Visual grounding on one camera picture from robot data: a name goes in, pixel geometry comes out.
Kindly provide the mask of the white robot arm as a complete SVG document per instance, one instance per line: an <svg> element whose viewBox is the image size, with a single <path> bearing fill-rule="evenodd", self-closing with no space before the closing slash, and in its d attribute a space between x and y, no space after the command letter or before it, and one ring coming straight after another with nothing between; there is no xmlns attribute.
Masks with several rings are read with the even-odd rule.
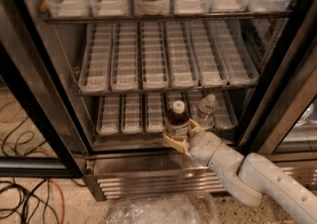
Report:
<svg viewBox="0 0 317 224"><path fill-rule="evenodd" d="M212 170L241 203L258 206L267 194L298 224L317 224L317 196L265 157L256 153L243 156L193 120L180 126L166 123L163 138Z"/></svg>

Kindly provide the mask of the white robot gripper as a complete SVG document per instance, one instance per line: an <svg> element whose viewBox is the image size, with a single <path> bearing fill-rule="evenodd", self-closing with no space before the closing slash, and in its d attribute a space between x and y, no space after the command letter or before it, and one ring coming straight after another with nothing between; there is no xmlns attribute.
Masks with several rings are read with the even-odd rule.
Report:
<svg viewBox="0 0 317 224"><path fill-rule="evenodd" d="M169 146L182 154L190 154L196 162L211 170L237 169L244 160L242 154L224 144L215 134L204 131L200 124L192 119L189 120L189 136L192 137L190 144L186 139L175 140L167 133L162 136Z"/></svg>

